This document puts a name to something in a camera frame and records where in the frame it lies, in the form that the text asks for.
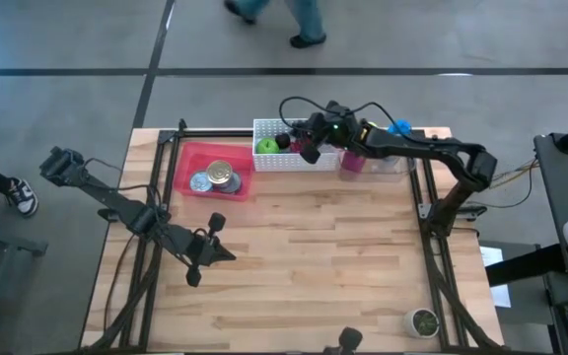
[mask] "white basket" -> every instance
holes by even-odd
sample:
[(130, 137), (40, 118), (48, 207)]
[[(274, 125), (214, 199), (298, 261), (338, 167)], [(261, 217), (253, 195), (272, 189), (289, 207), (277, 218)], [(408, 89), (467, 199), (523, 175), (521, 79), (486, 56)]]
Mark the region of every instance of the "white basket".
[[(302, 118), (287, 118), (293, 122)], [(321, 156), (316, 164), (308, 164), (299, 153), (257, 154), (255, 147), (262, 138), (275, 138), (277, 134), (290, 130), (281, 119), (253, 120), (253, 164), (257, 172), (333, 172), (338, 164), (338, 151), (328, 145), (319, 148)]]

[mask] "wooden tabletop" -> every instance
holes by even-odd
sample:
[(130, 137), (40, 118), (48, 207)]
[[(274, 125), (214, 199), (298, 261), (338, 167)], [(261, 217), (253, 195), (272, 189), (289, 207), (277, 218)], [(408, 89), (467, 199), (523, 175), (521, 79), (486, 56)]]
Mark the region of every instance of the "wooden tabletop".
[[(427, 135), (451, 134), (449, 128), (424, 129)], [(158, 132), (133, 130), (121, 186), (149, 182)], [(251, 144), (247, 138), (184, 141)], [(168, 160), (165, 154), (160, 185)], [(441, 164), (433, 162), (433, 169), (444, 196), (455, 179)], [(171, 223), (195, 229), (206, 227), (212, 212), (224, 214), (219, 237), (238, 259), (202, 268), (201, 284), (192, 288), (185, 266), (164, 252), (149, 351), (321, 352), (337, 344), (346, 325), (363, 333), (360, 352), (439, 350), (437, 338), (414, 339), (402, 328), (408, 311), (432, 308), (409, 178), (361, 179), (343, 180), (337, 172), (255, 173), (246, 202), (174, 191)], [(145, 199), (144, 190), (125, 192)], [(110, 226), (83, 345), (102, 334), (108, 288), (129, 237), (121, 224)], [(449, 244), (462, 302), (502, 343), (476, 235), (456, 231)], [(117, 280), (111, 319), (127, 297), (135, 245)], [(447, 324), (457, 343), (449, 315)], [(139, 319), (133, 330), (136, 338)]]

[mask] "green apple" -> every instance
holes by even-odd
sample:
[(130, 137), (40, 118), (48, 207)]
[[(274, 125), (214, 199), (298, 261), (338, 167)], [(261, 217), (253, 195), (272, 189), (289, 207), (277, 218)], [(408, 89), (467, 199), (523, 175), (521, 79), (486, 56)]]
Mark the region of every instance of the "green apple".
[(277, 154), (280, 152), (280, 147), (273, 138), (262, 138), (257, 143), (257, 154)]

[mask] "sneaker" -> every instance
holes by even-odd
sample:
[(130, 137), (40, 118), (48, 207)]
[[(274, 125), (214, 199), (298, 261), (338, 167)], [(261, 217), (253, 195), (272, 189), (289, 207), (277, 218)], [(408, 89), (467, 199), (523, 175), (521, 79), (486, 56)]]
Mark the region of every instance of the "sneaker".
[(38, 208), (38, 198), (35, 192), (24, 179), (12, 177), (13, 187), (6, 194), (8, 203), (17, 206), (17, 209), (24, 217), (30, 217), (36, 213)]
[(255, 25), (255, 20), (254, 19), (250, 19), (250, 18), (246, 18), (245, 16), (243, 16), (243, 14), (241, 14), (241, 9), (238, 8), (238, 4), (236, 3), (236, 1), (234, 0), (225, 0), (225, 2), (223, 3), (223, 5), (225, 5), (225, 9), (227, 9), (227, 11), (231, 12), (232, 14), (240, 17), (243, 19), (243, 21), (247, 24), (247, 25)]
[(292, 47), (298, 48), (298, 49), (304, 49), (304, 48), (308, 48), (308, 47), (313, 46), (313, 45), (322, 44), (322, 43), (325, 42), (326, 38), (327, 38), (327, 36), (323, 35), (323, 37), (319, 38), (318, 40), (307, 41), (307, 40), (303, 39), (300, 35), (295, 35), (295, 36), (292, 36), (289, 41), (290, 41)]

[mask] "red plastic bin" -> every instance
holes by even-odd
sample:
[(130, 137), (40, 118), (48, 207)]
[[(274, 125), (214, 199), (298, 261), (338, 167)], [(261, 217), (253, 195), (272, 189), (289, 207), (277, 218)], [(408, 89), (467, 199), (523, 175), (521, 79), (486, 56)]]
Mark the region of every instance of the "red plastic bin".
[[(188, 142), (182, 144), (173, 187), (184, 196), (221, 198), (232, 201), (246, 201), (253, 175), (253, 150), (251, 147)], [(199, 171), (205, 171), (214, 161), (223, 160), (241, 176), (241, 189), (236, 193), (199, 192), (189, 188), (189, 180)]]

